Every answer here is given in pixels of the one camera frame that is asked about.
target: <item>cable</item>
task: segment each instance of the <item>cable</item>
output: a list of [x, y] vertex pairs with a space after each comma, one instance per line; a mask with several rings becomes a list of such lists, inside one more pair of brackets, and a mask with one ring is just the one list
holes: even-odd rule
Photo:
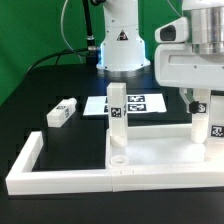
[[174, 6], [173, 6], [172, 3], [170, 2], [170, 0], [166, 0], [166, 1], [167, 1], [167, 3], [170, 5], [170, 7], [173, 9], [173, 11], [174, 11], [179, 17], [182, 17], [182, 16], [180, 15], [180, 13], [178, 13], [177, 10], [174, 8]]
[[[61, 36], [65, 42], [65, 44], [67, 45], [67, 47], [71, 50], [71, 51], [75, 51], [72, 46], [68, 43], [66, 37], [65, 37], [65, 33], [64, 33], [64, 17], [65, 17], [65, 11], [67, 8], [67, 5], [69, 3], [69, 0], [66, 0], [62, 9], [62, 13], [61, 13]], [[81, 63], [83, 63], [82, 58], [79, 56], [79, 60]]]
[[27, 70], [24, 78], [39, 64], [41, 64], [42, 62], [48, 60], [48, 59], [51, 59], [51, 58], [54, 58], [54, 57], [57, 57], [57, 60], [56, 60], [56, 65], [58, 64], [58, 61], [60, 59], [61, 56], [63, 55], [67, 55], [67, 54], [76, 54], [78, 55], [79, 57], [83, 57], [83, 58], [86, 58], [85, 55], [82, 55], [80, 54], [80, 52], [85, 52], [85, 51], [88, 51], [88, 49], [86, 48], [81, 48], [81, 49], [78, 49], [78, 50], [64, 50], [64, 51], [61, 51], [61, 52], [57, 52], [57, 53], [54, 53], [54, 54], [50, 54], [48, 56], [45, 56], [39, 60], [37, 60], [34, 64], [32, 64], [29, 69]]

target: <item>green wall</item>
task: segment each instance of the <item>green wall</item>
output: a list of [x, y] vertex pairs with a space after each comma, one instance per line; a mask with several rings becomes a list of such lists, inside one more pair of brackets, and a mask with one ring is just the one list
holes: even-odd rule
[[[181, 1], [171, 2], [180, 11]], [[70, 0], [65, 17], [66, 37], [75, 49], [86, 46], [81, 3], [81, 0]], [[66, 48], [60, 34], [63, 4], [64, 0], [0, 0], [0, 105], [33, 62]], [[91, 6], [91, 17], [94, 35], [100, 44], [104, 38], [102, 6]], [[176, 18], [166, 0], [139, 0], [140, 35], [146, 42], [148, 59], [153, 59], [157, 46], [155, 29]], [[70, 55], [63, 57], [61, 63], [79, 63], [79, 60]]]

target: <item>white rectangular block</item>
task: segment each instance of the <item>white rectangular block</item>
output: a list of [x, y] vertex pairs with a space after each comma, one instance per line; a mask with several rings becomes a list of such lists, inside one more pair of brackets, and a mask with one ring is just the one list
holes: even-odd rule
[[60, 128], [71, 115], [75, 112], [75, 98], [62, 100], [50, 113], [47, 114], [47, 122], [49, 127]]
[[126, 84], [110, 83], [107, 97], [111, 142], [114, 146], [124, 147], [127, 144], [128, 127]]

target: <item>white foam block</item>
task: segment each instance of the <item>white foam block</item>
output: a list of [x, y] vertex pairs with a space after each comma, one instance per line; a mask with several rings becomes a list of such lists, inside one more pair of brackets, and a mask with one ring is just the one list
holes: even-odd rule
[[47, 114], [48, 127], [60, 128], [75, 112], [75, 98], [62, 100], [50, 113]]

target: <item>white tower block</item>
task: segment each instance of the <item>white tower block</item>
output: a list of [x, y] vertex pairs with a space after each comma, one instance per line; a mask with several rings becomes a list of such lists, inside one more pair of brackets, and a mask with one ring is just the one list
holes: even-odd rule
[[115, 147], [127, 145], [126, 84], [110, 83], [107, 87], [108, 115], [111, 143]]

